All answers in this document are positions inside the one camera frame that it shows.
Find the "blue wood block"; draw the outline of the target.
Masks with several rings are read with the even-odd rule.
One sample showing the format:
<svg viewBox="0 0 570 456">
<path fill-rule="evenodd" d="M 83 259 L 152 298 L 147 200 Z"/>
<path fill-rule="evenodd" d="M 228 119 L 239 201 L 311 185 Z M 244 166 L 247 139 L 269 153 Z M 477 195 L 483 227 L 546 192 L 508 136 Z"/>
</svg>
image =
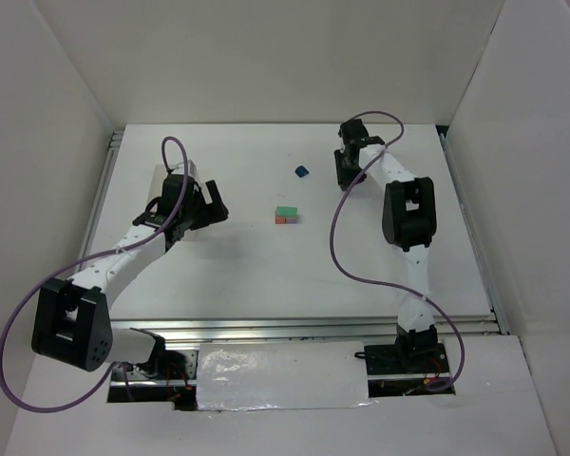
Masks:
<svg viewBox="0 0 570 456">
<path fill-rule="evenodd" d="M 294 172 L 299 178 L 304 178 L 310 174 L 309 170 L 303 165 L 299 165 Z"/>
</svg>

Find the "green rectangular wood block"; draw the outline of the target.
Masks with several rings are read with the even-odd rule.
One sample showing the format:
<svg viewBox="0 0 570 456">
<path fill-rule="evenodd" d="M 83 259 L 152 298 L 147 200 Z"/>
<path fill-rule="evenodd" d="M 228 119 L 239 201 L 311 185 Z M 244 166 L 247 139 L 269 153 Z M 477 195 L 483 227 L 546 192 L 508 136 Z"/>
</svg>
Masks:
<svg viewBox="0 0 570 456">
<path fill-rule="evenodd" d="M 294 206 L 277 206 L 275 215 L 281 218 L 296 218 L 298 209 Z"/>
</svg>

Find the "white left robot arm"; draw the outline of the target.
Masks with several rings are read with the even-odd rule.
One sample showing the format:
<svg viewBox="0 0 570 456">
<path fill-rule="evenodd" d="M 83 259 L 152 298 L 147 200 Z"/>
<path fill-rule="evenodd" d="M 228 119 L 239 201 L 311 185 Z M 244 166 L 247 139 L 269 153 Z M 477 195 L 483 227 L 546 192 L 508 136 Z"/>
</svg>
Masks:
<svg viewBox="0 0 570 456">
<path fill-rule="evenodd" d="M 105 362 L 155 366 L 165 352 L 163 338 L 148 330 L 116 330 L 109 311 L 127 286 L 187 231 L 223 222 L 228 215 L 214 181 L 167 176 L 161 194 L 133 220 L 113 254 L 41 287 L 32 350 L 84 371 L 95 371 Z"/>
</svg>

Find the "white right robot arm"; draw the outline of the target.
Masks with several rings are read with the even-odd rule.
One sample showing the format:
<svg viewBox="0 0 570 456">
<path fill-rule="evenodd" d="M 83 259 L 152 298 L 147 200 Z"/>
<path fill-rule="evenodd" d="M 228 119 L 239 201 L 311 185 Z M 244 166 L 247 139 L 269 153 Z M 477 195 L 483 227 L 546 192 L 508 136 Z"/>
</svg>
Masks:
<svg viewBox="0 0 570 456">
<path fill-rule="evenodd" d="M 389 142 L 372 136 L 357 114 L 339 126 L 341 147 L 334 151 L 337 183 L 344 192 L 330 228 L 330 253 L 335 254 L 334 234 L 343 205 L 357 184 L 373 179 L 383 192 L 381 227 L 384 239 L 406 262 L 408 283 L 390 284 L 407 295 L 399 304 L 395 348 L 403 363 L 411 363 L 437 350 L 438 335 L 428 303 L 428 254 L 437 231 L 433 180 L 418 177 L 401 164 Z"/>
</svg>

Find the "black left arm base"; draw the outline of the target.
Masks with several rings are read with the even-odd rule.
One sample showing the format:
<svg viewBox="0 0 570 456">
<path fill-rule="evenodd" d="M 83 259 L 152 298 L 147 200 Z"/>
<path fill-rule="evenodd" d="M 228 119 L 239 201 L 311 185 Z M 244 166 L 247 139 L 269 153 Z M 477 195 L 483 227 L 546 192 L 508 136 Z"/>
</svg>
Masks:
<svg viewBox="0 0 570 456">
<path fill-rule="evenodd" d="M 199 364 L 198 350 L 167 350 L 156 361 L 138 364 L 125 364 L 113 369 L 110 377 L 111 386 L 192 386 L 196 384 Z"/>
</svg>

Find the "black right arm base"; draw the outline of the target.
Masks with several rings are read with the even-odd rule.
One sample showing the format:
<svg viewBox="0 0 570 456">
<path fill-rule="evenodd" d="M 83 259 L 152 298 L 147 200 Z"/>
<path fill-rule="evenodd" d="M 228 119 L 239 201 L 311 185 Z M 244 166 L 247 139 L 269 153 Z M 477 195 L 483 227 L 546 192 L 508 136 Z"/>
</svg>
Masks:
<svg viewBox="0 0 570 456">
<path fill-rule="evenodd" d="M 404 358 L 394 344 L 367 345 L 362 351 L 357 351 L 354 357 L 366 363 L 369 376 L 449 373 L 449 364 L 445 345 L 439 343 L 434 351 L 412 358 Z"/>
</svg>

